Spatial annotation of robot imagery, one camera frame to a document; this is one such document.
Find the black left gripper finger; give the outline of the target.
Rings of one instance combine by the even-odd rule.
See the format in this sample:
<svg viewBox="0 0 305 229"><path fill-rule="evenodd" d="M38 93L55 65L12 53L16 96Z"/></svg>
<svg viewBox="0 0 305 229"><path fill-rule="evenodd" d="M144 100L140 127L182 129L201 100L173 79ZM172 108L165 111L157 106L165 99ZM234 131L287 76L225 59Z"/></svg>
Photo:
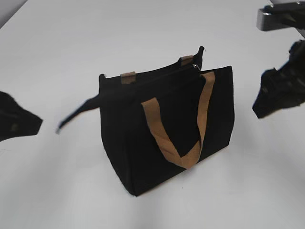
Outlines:
<svg viewBox="0 0 305 229"><path fill-rule="evenodd" d="M0 93L0 140L37 135L43 120L23 109L14 98Z"/></svg>

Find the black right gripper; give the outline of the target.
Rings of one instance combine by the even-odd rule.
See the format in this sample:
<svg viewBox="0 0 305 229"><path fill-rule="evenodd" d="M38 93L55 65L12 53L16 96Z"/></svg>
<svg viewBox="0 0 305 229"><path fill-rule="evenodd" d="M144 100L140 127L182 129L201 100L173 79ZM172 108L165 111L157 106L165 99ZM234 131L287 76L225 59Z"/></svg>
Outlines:
<svg viewBox="0 0 305 229"><path fill-rule="evenodd" d="M270 69L261 77L261 88L252 106L262 119L283 109L305 102L305 41L295 42L289 60L280 69Z"/></svg>

